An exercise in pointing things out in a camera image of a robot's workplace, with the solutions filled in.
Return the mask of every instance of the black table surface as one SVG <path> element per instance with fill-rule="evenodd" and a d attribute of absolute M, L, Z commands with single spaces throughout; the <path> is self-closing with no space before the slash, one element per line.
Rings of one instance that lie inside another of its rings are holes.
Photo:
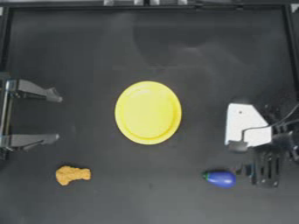
<path fill-rule="evenodd" d="M 14 133 L 58 132 L 60 140 L 11 154 L 0 172 L 2 223 L 295 221 L 294 165 L 274 190 L 247 178 L 221 189 L 201 176 L 246 160 L 223 145 L 229 103 L 242 97 L 261 109 L 295 100 L 281 11 L 20 10 L 8 70 L 56 87 L 64 102 L 14 105 Z M 139 81 L 161 81 L 182 102 L 182 126 L 153 146 L 133 143 L 115 122 L 118 97 Z M 60 186 L 62 165 L 88 167 L 92 180 Z"/>

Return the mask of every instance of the yellow plate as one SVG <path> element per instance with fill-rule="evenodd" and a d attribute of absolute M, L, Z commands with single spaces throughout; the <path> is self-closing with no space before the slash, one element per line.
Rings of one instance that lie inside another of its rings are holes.
<path fill-rule="evenodd" d="M 117 125 L 139 144 L 159 144 L 169 139 L 179 128 L 182 116 L 178 97 L 159 82 L 138 82 L 119 96 Z"/>

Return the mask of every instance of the black cable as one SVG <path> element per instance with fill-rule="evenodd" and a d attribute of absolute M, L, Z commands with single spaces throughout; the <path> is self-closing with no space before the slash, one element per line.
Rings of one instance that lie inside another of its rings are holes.
<path fill-rule="evenodd" d="M 297 111 L 298 108 L 299 108 L 299 103 L 295 104 L 294 108 L 291 109 L 291 111 L 289 112 L 286 117 L 283 119 L 281 119 L 278 122 L 275 122 L 273 124 L 269 124 L 267 126 L 263 126 L 263 127 L 255 127 L 255 128 L 243 129 L 242 130 L 242 138 L 241 138 L 241 140 L 245 142 L 246 132 L 249 130 L 261 130 L 261 129 L 266 129 L 266 128 L 271 128 L 271 127 L 278 126 L 281 123 L 283 123 L 287 120 L 287 118 L 294 114 L 294 112 Z M 297 123 L 297 122 L 299 122 L 299 119 L 295 119 L 295 120 L 293 120 L 290 122 L 286 122 L 285 125 L 289 125 L 289 124 Z"/>

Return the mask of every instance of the black tray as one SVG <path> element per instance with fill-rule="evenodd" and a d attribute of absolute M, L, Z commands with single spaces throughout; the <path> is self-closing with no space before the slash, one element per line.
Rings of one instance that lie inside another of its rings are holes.
<path fill-rule="evenodd" d="M 7 8 L 2 68 L 56 87 L 62 104 L 19 101 L 14 133 L 59 132 L 60 141 L 11 154 L 0 172 L 0 223 L 282 223 L 298 208 L 299 169 L 278 189 L 249 179 L 233 189 L 202 180 L 243 161 L 227 152 L 226 110 L 239 97 L 261 109 L 298 96 L 286 6 Z M 182 126 L 158 145 L 119 132 L 115 105 L 138 81 L 161 81 L 182 102 Z M 92 170 L 62 187 L 60 165 Z"/>

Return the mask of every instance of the metal clamp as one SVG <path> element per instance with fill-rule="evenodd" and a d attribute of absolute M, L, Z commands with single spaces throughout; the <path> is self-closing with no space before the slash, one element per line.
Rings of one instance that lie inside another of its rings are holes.
<path fill-rule="evenodd" d="M 48 102 L 62 102 L 63 98 L 55 88 L 44 89 L 28 80 L 11 80 L 3 75 L 4 88 L 2 93 L 3 112 L 0 126 L 0 159 L 7 159 L 8 151 L 30 150 L 40 144 L 52 144 L 60 138 L 59 134 L 15 135 L 10 134 L 10 122 L 14 99 L 35 99 Z"/>

